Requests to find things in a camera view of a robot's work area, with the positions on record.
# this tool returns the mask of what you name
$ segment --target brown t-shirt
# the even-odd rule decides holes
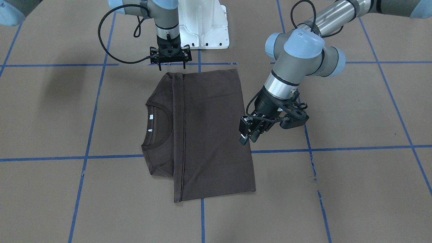
[[[146,106],[143,154],[150,174],[174,178],[174,202],[255,191],[236,70],[167,73]]]

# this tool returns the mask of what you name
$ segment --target brown floor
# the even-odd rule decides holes
[[[221,0],[230,48],[193,51],[186,70],[105,60],[105,0],[46,0],[0,26],[0,242],[432,242],[432,19],[368,14],[326,38],[348,63],[300,85],[306,127],[251,145],[255,193],[173,204],[172,180],[149,175],[144,103],[163,74],[236,68],[247,103],[296,1]],[[294,14],[310,16],[307,4]],[[113,54],[156,46],[152,20],[138,39],[135,17],[112,20]]]

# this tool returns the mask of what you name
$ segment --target black cable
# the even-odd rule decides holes
[[[310,4],[312,6],[312,10],[314,11],[314,19],[312,21],[312,26],[310,26],[311,32],[313,32],[313,28],[316,26],[317,12],[315,10],[315,5],[311,1],[309,1],[309,0],[301,0],[301,1],[297,2],[296,4],[294,4],[294,6],[292,6],[292,9],[291,9],[291,23],[292,23],[292,25],[294,26],[295,29],[298,28],[297,25],[294,23],[294,18],[292,16],[292,13],[294,12],[295,7],[297,7],[297,5],[299,5],[302,2],[307,2],[308,4]],[[343,29],[343,26],[336,33],[333,33],[333,34],[330,34],[330,35],[326,35],[326,36],[321,36],[321,37],[322,38],[327,38],[327,37],[330,37],[330,36],[333,36],[333,35],[337,35],[337,34],[339,34],[339,32],[342,31],[342,29]]]
[[[291,23],[294,26],[295,29],[297,29],[297,25],[294,23],[294,18],[292,16],[292,13],[294,12],[295,7],[297,7],[297,5],[303,3],[303,2],[307,2],[308,4],[310,4],[312,6],[312,10],[314,11],[314,20],[312,21],[312,26],[311,27],[311,32],[313,32],[313,28],[316,25],[315,22],[317,21],[317,11],[315,10],[315,5],[309,1],[309,0],[300,0],[298,1],[296,4],[294,4],[294,6],[292,6],[291,9]]]
[[[108,15],[110,15],[112,12],[114,12],[114,11],[116,11],[116,10],[119,10],[119,9],[122,9],[122,8],[125,8],[125,7],[139,7],[139,8],[145,9],[145,10],[147,11],[147,13],[149,12],[149,10],[148,10],[146,7],[141,6],[141,5],[138,5],[138,4],[125,4],[125,5],[121,5],[121,6],[115,7],[115,8],[113,8],[113,9],[111,9],[110,11],[108,11],[108,13],[106,13],[106,14],[102,17],[101,22],[99,23],[99,27],[98,27],[98,37],[99,37],[99,41],[100,41],[100,43],[101,43],[102,48],[104,49],[104,51],[105,51],[105,52],[106,52],[110,57],[112,57],[114,60],[119,61],[119,62],[121,62],[121,63],[126,63],[126,64],[135,64],[135,63],[139,63],[139,62],[142,62],[142,61],[144,61],[144,60],[150,59],[151,56],[147,56],[147,57],[145,57],[145,58],[143,58],[143,59],[141,59],[141,60],[138,60],[138,61],[123,61],[123,60],[120,60],[120,59],[116,58],[115,56],[113,56],[111,53],[109,53],[109,51],[108,51],[107,48],[105,47],[104,42],[102,41],[102,37],[101,37],[101,27],[102,27],[102,24],[103,24],[103,22],[105,21],[105,19],[108,17]]]
[[[258,91],[258,93],[251,99],[251,101],[249,101],[248,105],[246,106],[246,115],[248,117],[250,117],[250,118],[253,118],[253,119],[262,120],[262,121],[271,122],[271,123],[276,123],[276,122],[283,121],[282,117],[279,117],[279,118],[276,118],[276,119],[267,119],[267,118],[257,117],[257,116],[253,116],[253,115],[249,114],[249,106],[258,97],[258,95],[260,95],[260,93],[261,93],[261,90]]]
[[[335,32],[335,33],[333,33],[333,34],[330,34],[330,35],[326,35],[326,36],[321,36],[322,38],[327,38],[327,37],[330,37],[330,36],[333,36],[333,35],[337,35],[337,34],[339,34],[339,32],[341,32],[342,31],[342,29],[343,29],[343,26],[337,31],[337,32]]]
[[[138,38],[141,35],[141,24],[144,22],[144,18],[140,20],[140,18],[137,16],[137,19],[138,19],[138,25],[135,28],[135,31],[133,32],[133,36],[135,38]]]

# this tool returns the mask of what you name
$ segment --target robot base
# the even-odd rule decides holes
[[[226,7],[219,0],[180,0],[178,5],[181,45],[191,49],[229,47]]]

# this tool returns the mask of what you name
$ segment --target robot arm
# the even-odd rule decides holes
[[[367,13],[428,18],[432,16],[432,0],[337,0],[296,29],[270,35],[265,50],[276,63],[262,89],[248,104],[247,115],[240,119],[243,145],[249,139],[256,142],[275,123],[280,122],[283,129],[306,123],[307,105],[297,102],[299,84],[305,76],[335,76],[345,67],[345,54],[335,47],[325,47],[322,37]],[[255,110],[249,114],[248,108],[255,98]],[[279,117],[282,111],[286,115]]]
[[[0,0],[0,24],[20,25],[41,2],[42,0]],[[144,19],[154,19],[158,48],[150,47],[148,58],[150,58],[151,63],[159,65],[159,70],[161,70],[161,63],[183,62],[183,68],[185,68],[186,62],[192,60],[190,47],[188,45],[184,48],[181,47],[178,0],[108,0],[108,4],[112,9],[115,9],[109,13],[117,11],[123,14],[142,16]]]
[[[156,26],[158,48],[150,47],[150,62],[161,63],[186,62],[192,60],[189,45],[181,47],[180,26],[178,24],[178,0],[108,0],[111,11],[153,18]]]

